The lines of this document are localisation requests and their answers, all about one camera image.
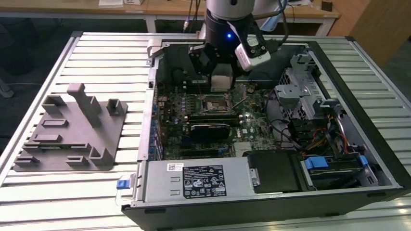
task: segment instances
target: open computer tower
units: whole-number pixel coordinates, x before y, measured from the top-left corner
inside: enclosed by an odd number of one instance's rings
[[[144,230],[338,216],[410,192],[315,41],[287,42],[228,92],[192,69],[200,43],[163,41],[152,60],[134,200],[122,207]]]

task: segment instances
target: connector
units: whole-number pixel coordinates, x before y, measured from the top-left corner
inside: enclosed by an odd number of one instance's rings
[[[184,24],[183,24],[183,33],[186,32],[187,28],[188,28],[188,19],[186,19]]]

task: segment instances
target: circuit board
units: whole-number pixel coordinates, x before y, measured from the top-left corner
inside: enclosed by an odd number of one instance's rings
[[[184,151],[218,150],[219,157],[235,157],[234,143],[250,142],[252,150],[276,149],[272,128],[268,126],[264,94],[254,83],[239,83],[228,93],[188,94],[183,87],[159,88],[159,106],[163,135],[163,160],[187,158]],[[228,138],[215,142],[192,142],[186,145],[187,117],[238,115],[239,126],[230,128]]]

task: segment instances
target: red wire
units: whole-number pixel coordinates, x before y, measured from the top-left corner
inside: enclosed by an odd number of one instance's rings
[[[339,134],[342,136],[342,138],[343,138],[343,141],[344,141],[344,153],[348,153],[348,141],[347,141],[347,138],[339,132],[336,134]]]
[[[319,128],[315,130],[314,134],[312,134],[312,142],[315,141],[315,135],[316,135],[316,132],[319,132],[320,130],[327,130],[326,128]]]

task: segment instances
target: warning label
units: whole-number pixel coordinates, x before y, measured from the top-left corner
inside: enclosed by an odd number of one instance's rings
[[[187,199],[227,196],[223,165],[183,167]]]

